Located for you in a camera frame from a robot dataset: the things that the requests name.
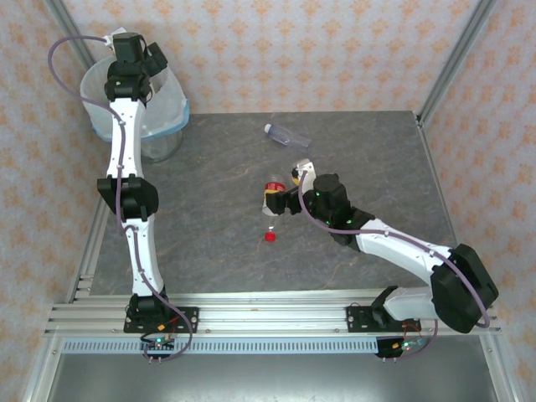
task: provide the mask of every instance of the marble pattern surface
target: marble pattern surface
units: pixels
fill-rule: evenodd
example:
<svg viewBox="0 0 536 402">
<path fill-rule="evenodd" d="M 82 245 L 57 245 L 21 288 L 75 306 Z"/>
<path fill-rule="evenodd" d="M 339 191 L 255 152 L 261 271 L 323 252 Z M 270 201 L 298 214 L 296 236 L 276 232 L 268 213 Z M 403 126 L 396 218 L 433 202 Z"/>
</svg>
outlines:
<svg viewBox="0 0 536 402">
<path fill-rule="evenodd" d="M 308 155 L 263 132 L 278 123 L 312 139 Z M 193 115 L 183 145 L 144 166 L 160 196 L 155 242 L 168 293 L 377 288 L 421 281 L 388 261 L 342 247 L 300 214 L 282 215 L 263 240 L 262 194 L 270 173 L 288 177 L 309 157 L 338 173 L 353 205 L 416 237 L 453 236 L 410 111 Z M 126 240 L 110 214 L 92 294 L 130 294 Z"/>
</svg>

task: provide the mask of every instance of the water bottle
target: water bottle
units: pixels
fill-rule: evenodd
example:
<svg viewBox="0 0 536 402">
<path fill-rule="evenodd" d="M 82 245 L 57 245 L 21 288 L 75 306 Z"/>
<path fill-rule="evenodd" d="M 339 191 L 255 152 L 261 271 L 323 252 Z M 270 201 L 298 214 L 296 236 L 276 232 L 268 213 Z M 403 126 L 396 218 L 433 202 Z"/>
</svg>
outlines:
<svg viewBox="0 0 536 402">
<path fill-rule="evenodd" d="M 307 151 L 311 145 L 311 140 L 296 134 L 288 128 L 277 126 L 275 124 L 267 124 L 265 126 L 265 133 L 268 137 L 280 144 L 293 146 Z"/>
<path fill-rule="evenodd" d="M 271 212 L 266 205 L 266 195 L 279 193 L 280 191 L 285 191 L 283 177 L 279 174 L 270 174 L 268 176 L 268 183 L 265 185 L 265 194 L 261 210 L 261 224 L 265 231 L 265 241 L 269 243 L 276 241 L 276 221 L 278 220 L 279 215 Z"/>
</svg>

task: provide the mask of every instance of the clear plastic bin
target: clear plastic bin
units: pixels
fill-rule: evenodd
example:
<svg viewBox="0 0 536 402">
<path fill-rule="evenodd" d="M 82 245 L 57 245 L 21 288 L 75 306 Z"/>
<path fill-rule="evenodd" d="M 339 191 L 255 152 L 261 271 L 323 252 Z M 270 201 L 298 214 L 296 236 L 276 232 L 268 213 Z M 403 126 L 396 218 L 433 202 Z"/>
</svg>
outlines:
<svg viewBox="0 0 536 402">
<path fill-rule="evenodd" d="M 115 60 L 115 56 L 105 57 L 85 73 L 80 83 L 82 96 L 108 103 L 104 84 L 108 68 Z M 190 110 L 183 89 L 169 68 L 152 77 L 151 84 L 154 93 L 147 103 L 142 123 L 142 160 L 161 162 L 180 148 L 182 129 L 188 123 Z M 87 103 L 84 103 L 84 107 L 90 115 L 96 134 L 104 141 L 111 142 L 110 112 Z"/>
</svg>

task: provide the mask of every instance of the red cap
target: red cap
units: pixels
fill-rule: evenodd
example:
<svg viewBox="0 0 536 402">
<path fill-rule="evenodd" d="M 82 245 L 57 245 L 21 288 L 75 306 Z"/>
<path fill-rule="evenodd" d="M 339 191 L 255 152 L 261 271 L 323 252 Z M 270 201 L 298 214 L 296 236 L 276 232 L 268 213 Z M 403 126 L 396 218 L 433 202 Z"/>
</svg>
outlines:
<svg viewBox="0 0 536 402">
<path fill-rule="evenodd" d="M 269 243 L 273 243 L 274 241 L 276 241 L 276 234 L 274 232 L 266 232 L 265 240 Z"/>
</svg>

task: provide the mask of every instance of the patterned wallpaper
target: patterned wallpaper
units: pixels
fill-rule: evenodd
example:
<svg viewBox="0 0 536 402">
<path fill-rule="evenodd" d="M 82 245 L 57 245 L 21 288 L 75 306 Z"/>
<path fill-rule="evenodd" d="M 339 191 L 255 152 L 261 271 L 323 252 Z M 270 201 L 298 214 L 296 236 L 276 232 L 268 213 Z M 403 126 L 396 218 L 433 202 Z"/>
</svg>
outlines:
<svg viewBox="0 0 536 402">
<path fill-rule="evenodd" d="M 0 400 L 19 402 L 51 304 L 64 300 L 80 257 L 109 151 L 47 70 L 63 34 L 44 1 L 2 2 L 0 19 Z M 55 61 L 76 87 L 74 55 L 61 49 Z"/>
<path fill-rule="evenodd" d="M 532 1 L 499 1 L 426 131 L 460 239 L 479 251 L 501 292 L 498 316 L 533 397 L 535 24 Z"/>
<path fill-rule="evenodd" d="M 64 2 L 82 33 L 125 25 L 157 41 L 194 113 L 418 111 L 478 3 Z"/>
</svg>

